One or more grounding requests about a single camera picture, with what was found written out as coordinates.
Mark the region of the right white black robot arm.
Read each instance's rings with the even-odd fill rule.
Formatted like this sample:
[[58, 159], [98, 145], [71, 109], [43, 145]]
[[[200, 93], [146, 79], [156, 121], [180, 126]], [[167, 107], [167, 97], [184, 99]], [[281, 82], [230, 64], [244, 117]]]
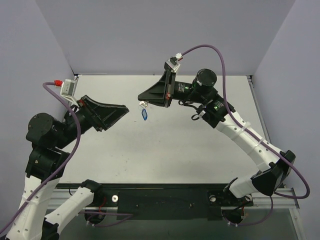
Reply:
[[255, 163], [258, 172], [254, 175], [233, 179], [223, 192], [224, 201], [236, 204], [242, 197], [259, 192], [272, 196], [289, 175], [289, 166], [283, 160], [293, 163], [296, 156], [290, 150], [283, 152], [271, 146], [263, 137], [253, 133], [249, 122], [244, 121], [234, 107], [225, 103], [214, 85], [217, 75], [210, 69], [197, 72], [192, 83], [176, 81], [176, 73], [165, 67], [160, 80], [140, 93], [139, 101], [158, 107], [168, 108], [172, 100], [195, 109], [193, 121], [204, 120], [212, 128], [220, 131], [237, 144]]

